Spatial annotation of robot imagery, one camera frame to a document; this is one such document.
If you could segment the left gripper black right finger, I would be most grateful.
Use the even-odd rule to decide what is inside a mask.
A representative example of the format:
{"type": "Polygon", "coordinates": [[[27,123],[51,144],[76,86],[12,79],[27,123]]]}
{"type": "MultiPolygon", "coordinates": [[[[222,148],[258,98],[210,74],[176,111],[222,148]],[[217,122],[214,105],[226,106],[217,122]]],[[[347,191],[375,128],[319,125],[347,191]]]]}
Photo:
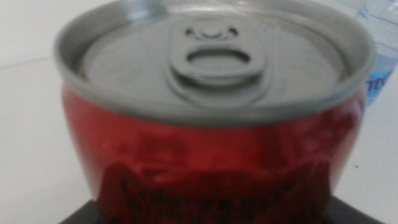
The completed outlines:
{"type": "Polygon", "coordinates": [[[355,209],[337,197],[332,197],[326,224],[384,224],[355,209]]]}

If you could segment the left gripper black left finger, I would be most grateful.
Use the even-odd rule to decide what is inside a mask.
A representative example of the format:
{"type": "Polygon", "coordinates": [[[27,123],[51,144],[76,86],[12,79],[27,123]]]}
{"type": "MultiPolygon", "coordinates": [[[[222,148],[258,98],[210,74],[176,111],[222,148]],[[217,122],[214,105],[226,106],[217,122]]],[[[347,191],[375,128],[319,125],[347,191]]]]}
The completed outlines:
{"type": "Polygon", "coordinates": [[[100,211],[94,201],[89,200],[59,224],[101,224],[100,211]]]}

